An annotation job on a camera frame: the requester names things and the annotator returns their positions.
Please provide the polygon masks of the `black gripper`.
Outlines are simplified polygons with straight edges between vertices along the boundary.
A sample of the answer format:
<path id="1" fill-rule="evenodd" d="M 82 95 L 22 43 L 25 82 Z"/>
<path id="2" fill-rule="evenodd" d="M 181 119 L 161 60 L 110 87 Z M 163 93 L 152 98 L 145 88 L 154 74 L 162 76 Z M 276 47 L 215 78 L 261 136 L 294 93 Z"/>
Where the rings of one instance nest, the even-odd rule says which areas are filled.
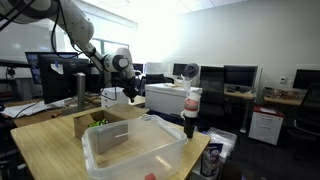
<path id="1" fill-rule="evenodd" d="M 130 102 L 133 103 L 135 97 L 138 95 L 133 79 L 127 78 L 115 78 L 111 80 L 112 85 L 115 87 L 121 87 L 123 93 L 129 98 Z"/>

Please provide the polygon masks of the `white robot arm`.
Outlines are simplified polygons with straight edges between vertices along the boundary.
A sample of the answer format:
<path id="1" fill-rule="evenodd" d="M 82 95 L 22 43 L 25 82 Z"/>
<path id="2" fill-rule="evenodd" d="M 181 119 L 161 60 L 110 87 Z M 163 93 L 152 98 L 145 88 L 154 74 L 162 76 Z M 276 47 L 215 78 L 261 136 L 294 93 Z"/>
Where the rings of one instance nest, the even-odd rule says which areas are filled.
<path id="1" fill-rule="evenodd" d="M 1 19 L 5 29 L 11 23 L 29 24 L 50 19 L 69 36 L 99 71 L 120 72 L 122 79 L 116 83 L 131 102 L 137 96 L 135 72 L 128 48 L 118 48 L 112 54 L 102 55 L 91 43 L 94 25 L 73 0 L 0 0 Z"/>

